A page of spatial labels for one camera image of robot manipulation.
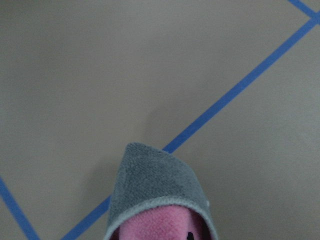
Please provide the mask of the grey pink cleaning cloth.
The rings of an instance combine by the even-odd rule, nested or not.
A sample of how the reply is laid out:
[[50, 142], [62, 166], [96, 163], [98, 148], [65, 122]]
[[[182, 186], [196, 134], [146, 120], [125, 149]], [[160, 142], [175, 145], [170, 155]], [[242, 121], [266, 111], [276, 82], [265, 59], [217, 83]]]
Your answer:
[[124, 151], [111, 195], [107, 240], [216, 240], [210, 203], [194, 171], [138, 142]]

